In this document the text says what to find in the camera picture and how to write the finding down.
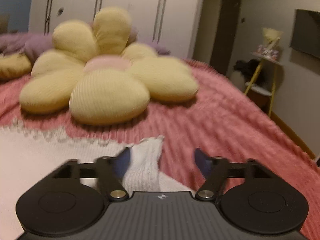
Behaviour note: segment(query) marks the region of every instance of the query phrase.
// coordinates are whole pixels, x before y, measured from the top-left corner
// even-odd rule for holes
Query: logo
[[[158,196],[158,198],[160,198],[161,200],[165,199],[167,196],[165,194],[161,194]]]

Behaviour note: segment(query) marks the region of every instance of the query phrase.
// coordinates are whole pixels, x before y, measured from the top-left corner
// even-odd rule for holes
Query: white wardrobe
[[[119,6],[129,11],[139,40],[154,41],[173,56],[191,57],[202,0],[32,0],[29,31],[49,33],[69,19],[91,23],[103,7]]]

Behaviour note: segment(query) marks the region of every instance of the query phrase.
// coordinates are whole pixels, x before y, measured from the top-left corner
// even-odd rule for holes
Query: metal screw
[[[211,198],[213,197],[213,192],[210,191],[210,190],[201,190],[199,193],[198,193],[199,197],[202,197],[202,198]]]
[[[110,193],[110,196],[113,198],[123,198],[126,193],[123,190],[114,190]]]

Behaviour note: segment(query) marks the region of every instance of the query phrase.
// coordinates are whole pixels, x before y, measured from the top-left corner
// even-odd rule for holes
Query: flower-shaped cushion
[[[107,125],[142,113],[150,96],[170,102],[193,98],[198,85],[189,67],[158,57],[147,45],[134,42],[125,49],[130,29],[128,12],[114,7],[96,15],[93,31],[78,20],[59,25],[52,36],[55,49],[38,58],[21,91],[22,109],[47,114],[69,104],[78,122]]]

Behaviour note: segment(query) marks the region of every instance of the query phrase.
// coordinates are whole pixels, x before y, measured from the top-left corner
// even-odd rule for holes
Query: yellow flower pillow
[[[25,54],[0,57],[0,80],[21,77],[31,71],[31,63]]]
[[[164,102],[185,102],[192,99],[198,84],[182,61],[148,57],[135,61],[126,71],[140,80],[150,91],[151,98]]]
[[[73,90],[69,109],[80,123],[108,125],[137,117],[150,94],[140,81],[112,68],[90,72]]]

